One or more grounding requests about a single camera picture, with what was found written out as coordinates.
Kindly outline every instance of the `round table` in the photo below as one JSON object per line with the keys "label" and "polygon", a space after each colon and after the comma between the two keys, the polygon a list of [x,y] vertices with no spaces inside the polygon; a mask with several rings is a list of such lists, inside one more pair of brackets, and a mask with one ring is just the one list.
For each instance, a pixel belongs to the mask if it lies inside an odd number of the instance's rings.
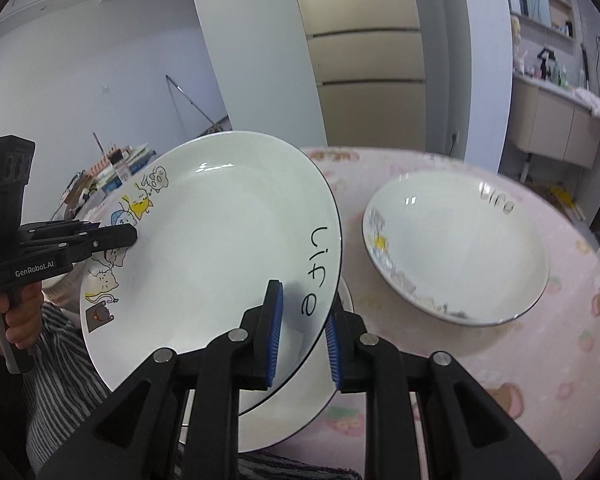
{"label": "round table", "polygon": [[[335,195],[342,222],[342,273],[369,331],[402,351],[423,356],[450,352],[554,462],[562,478],[576,478],[600,448],[600,262],[582,236],[534,193],[457,160],[366,148],[305,152]],[[361,222],[373,193],[400,174],[432,169],[488,179],[536,220],[550,252],[551,275],[536,306],[518,320],[471,328],[428,316],[398,296],[367,256]],[[271,451],[362,473],[364,395],[336,394],[304,430]]]}

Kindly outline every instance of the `yellow cat illustration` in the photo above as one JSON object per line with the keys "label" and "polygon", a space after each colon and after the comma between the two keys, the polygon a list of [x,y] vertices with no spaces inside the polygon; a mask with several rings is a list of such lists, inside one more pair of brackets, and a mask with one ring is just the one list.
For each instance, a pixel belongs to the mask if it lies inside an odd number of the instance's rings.
{"label": "yellow cat illustration", "polygon": [[128,205],[131,212],[136,216],[138,220],[142,218],[142,215],[147,212],[147,210],[152,207],[154,204],[149,200],[149,196],[147,192],[138,186],[138,184],[134,184],[138,192],[136,196],[129,197],[129,195],[125,195],[122,197]]}
{"label": "yellow cat illustration", "polygon": [[386,250],[386,238],[383,237],[382,235],[376,235],[376,238],[374,239],[374,245],[376,246],[376,248],[380,249],[381,251]]}
{"label": "yellow cat illustration", "polygon": [[100,270],[97,274],[92,274],[94,280],[89,280],[88,290],[84,293],[84,299],[91,302],[99,302],[101,295],[110,292],[118,286],[116,277],[111,269]]}

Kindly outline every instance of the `white plate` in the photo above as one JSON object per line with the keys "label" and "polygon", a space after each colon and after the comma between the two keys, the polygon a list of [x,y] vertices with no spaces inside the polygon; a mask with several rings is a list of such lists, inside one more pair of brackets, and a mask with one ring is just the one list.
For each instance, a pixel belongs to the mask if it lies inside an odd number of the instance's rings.
{"label": "white plate", "polygon": [[130,222],[138,241],[88,260],[82,332],[96,370],[115,389],[155,349],[204,348],[284,287],[278,366],[268,392],[318,341],[340,276],[333,195],[315,165],[275,137],[229,132],[183,144],[125,182],[104,225]]}
{"label": "white plate", "polygon": [[[338,293],[344,310],[353,312],[351,295],[342,278]],[[314,350],[289,382],[257,408],[240,416],[238,452],[263,449],[293,436],[320,414],[335,393],[327,339],[322,334]],[[180,433],[183,444],[187,437],[186,425],[189,423],[192,404],[193,395],[190,395],[184,415],[185,425]]]}
{"label": "white plate", "polygon": [[366,206],[362,231],[374,265],[402,297],[458,324],[521,316],[549,277],[548,251],[522,205],[462,173],[388,182]]}

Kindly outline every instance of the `cartoon cat print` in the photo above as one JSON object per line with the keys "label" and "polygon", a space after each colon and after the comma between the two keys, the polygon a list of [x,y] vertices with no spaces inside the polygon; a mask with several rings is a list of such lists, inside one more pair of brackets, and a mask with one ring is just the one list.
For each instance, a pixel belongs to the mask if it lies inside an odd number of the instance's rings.
{"label": "cartoon cat print", "polygon": [[96,274],[93,274],[90,271],[88,290],[84,293],[84,299],[90,303],[97,303],[101,300],[104,294],[111,296],[108,294],[108,292],[112,291],[117,286],[118,282],[116,281],[116,277],[113,275],[113,271],[111,269],[99,270]]}
{"label": "cartoon cat print", "polygon": [[120,209],[114,211],[111,215],[111,225],[122,225],[131,224],[133,226],[138,224],[138,220],[131,211],[127,211],[125,207],[120,203]]}
{"label": "cartoon cat print", "polygon": [[127,203],[129,210],[134,216],[138,220],[141,220],[142,215],[149,213],[149,208],[154,204],[149,199],[149,194],[143,188],[139,187],[138,184],[134,184],[134,187],[136,189],[133,192],[124,195],[122,200]]}
{"label": "cartoon cat print", "polygon": [[108,251],[101,251],[99,253],[95,253],[91,259],[105,267],[109,267],[109,269],[112,269],[113,267],[122,267],[125,262],[127,249],[128,247],[122,247],[110,249]]}
{"label": "cartoon cat print", "polygon": [[142,186],[149,186],[149,195],[152,191],[160,193],[160,190],[169,187],[169,179],[167,178],[167,172],[162,166],[158,166],[151,173],[146,174],[142,180]]}
{"label": "cartoon cat print", "polygon": [[114,317],[107,308],[107,302],[101,301],[93,306],[90,306],[85,311],[87,320],[87,329],[89,332],[93,332],[97,328],[113,321]]}

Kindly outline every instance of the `metal screw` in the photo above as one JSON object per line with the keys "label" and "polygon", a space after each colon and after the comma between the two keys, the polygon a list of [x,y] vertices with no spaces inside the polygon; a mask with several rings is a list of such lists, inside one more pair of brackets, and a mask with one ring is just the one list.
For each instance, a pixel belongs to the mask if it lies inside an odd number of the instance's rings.
{"label": "metal screw", "polygon": [[436,352],[433,354],[433,362],[440,366],[448,366],[451,364],[451,356],[446,352]]}
{"label": "metal screw", "polygon": [[371,334],[369,332],[363,333],[360,336],[360,342],[365,346],[375,346],[380,341],[380,338],[376,334]]}
{"label": "metal screw", "polygon": [[243,328],[234,328],[229,332],[229,339],[233,342],[244,341],[249,337],[249,332]]}
{"label": "metal screw", "polygon": [[170,348],[158,348],[154,352],[154,361],[157,363],[168,363],[173,358],[173,350]]}

